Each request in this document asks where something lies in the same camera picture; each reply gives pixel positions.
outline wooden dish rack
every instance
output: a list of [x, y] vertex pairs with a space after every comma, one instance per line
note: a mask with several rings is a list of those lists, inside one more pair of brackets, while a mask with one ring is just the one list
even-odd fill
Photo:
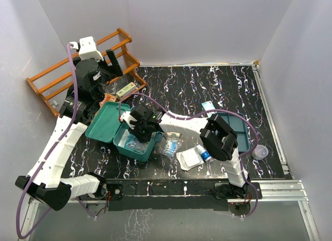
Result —
[[[106, 42], [107, 40], [110, 40], [111, 38], [116, 37], [116, 36], [118, 36], [120, 41], [118, 44], [112, 46], [111, 49], [115, 52], [117, 59], [120, 57], [123, 57], [123, 59], [125, 61], [124, 63], [126, 65], [126, 68], [122, 69], [123, 75], [130, 74], [134, 79], [136, 79], [140, 83], [141, 86], [135, 90], [135, 92], [137, 92], [137, 91], [141, 90], [142, 88], [144, 88], [145, 86], [147, 86], [147, 83], [135, 71], [135, 69], [140, 66], [140, 62], [128, 51], [128, 49], [126, 47], [126, 44], [130, 43], [132, 41], [130, 35], [128, 33], [126, 33], [124, 30], [122, 30], [121, 28], [118, 28], [117, 31], [115, 31], [115, 32], [111, 33], [110, 35], [105, 36], [104, 38], [97, 41], [97, 45], [100, 45], [100, 44]], [[78, 53], [73, 54], [73, 58], [77, 57], [77, 56], [78, 56]], [[102, 56], [106, 56], [106, 51], [102, 52]], [[53, 88], [54, 86], [58, 85], [62, 81], [66, 80], [67, 78], [69, 78], [72, 75], [72, 72], [67, 72], [64, 75], [54, 79], [52, 82], [49, 82], [45, 86], [42, 86], [40, 88], [37, 88], [37, 85], [35, 84], [35, 82], [38, 79], [47, 75], [48, 73], [63, 66], [67, 62], [69, 62], [69, 58], [66, 58], [66, 59], [60, 61], [59, 63], [49, 67], [48, 69], [42, 71], [41, 73], [39, 73], [31, 78], [26, 78], [27, 82], [32, 87], [32, 89], [35, 91], [35, 93], [42, 98], [42, 100], [46, 103], [46, 105], [50, 108], [50, 110], [53, 112], [53, 114], [55, 116], [58, 116], [59, 113], [53, 108], [53, 106], [50, 104], [49, 100], [51, 100], [56, 95], [63, 92], [64, 90], [68, 89], [72, 85], [73, 82], [67, 83], [66, 85], [64, 85], [61, 88], [55, 90], [54, 92], [48, 94], [47, 96], [44, 96], [43, 93], [48, 91], [49, 89]], [[111, 80], [109, 83], [112, 83], [120, 78], [121, 77], [117, 77], [117, 78]]]

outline teal lid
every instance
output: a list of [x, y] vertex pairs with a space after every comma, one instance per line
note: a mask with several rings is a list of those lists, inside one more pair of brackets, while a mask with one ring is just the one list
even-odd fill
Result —
[[[130, 110], [130, 106], [121, 104], [121, 113]], [[119, 103], [106, 102], [99, 110], [97, 116], [85, 132], [85, 136], [110, 143], [118, 131], [121, 123], [119, 121]]]

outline white wall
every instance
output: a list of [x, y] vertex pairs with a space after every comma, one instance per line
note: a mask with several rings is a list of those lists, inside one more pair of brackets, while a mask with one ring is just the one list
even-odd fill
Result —
[[293, 0], [259, 72], [292, 174], [322, 240], [331, 240], [332, 0]]
[[118, 27], [130, 32], [128, 0], [39, 1], [63, 46], [86, 36], [99, 40]]
[[0, 37], [0, 240], [17, 240], [21, 191], [15, 180], [38, 160], [56, 121], [25, 78], [62, 60], [66, 52], [38, 0], [1, 0]]
[[129, 0], [142, 64], [260, 60], [292, 0]]

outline clear plastic cup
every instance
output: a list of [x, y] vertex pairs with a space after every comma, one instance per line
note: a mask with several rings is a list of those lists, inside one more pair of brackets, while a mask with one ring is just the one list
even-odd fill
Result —
[[257, 147], [252, 152], [252, 157], [257, 160], [263, 160], [269, 154], [269, 150], [264, 145], [257, 145]]

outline marble pattern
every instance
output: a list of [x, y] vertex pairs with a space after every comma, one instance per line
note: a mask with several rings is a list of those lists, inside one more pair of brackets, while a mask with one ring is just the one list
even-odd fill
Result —
[[[255, 161], [251, 157], [243, 159], [251, 178], [285, 178], [251, 66], [140, 67], [137, 72], [149, 85], [142, 93], [156, 99], [176, 114], [192, 116], [202, 112], [201, 103], [209, 100], [216, 108], [244, 114], [255, 126], [259, 143], [269, 149], [269, 155], [262, 161]], [[144, 103], [157, 109], [141, 96], [134, 96], [126, 103], [130, 106]], [[192, 137], [183, 138], [185, 142], [180, 151], [197, 143]], [[82, 136], [62, 177], [95, 172], [107, 179], [227, 178], [219, 161], [185, 172], [180, 169], [176, 158], [161, 155], [162, 146], [163, 142], [155, 145], [149, 160], [141, 163], [119, 154], [113, 144], [105, 145]]]

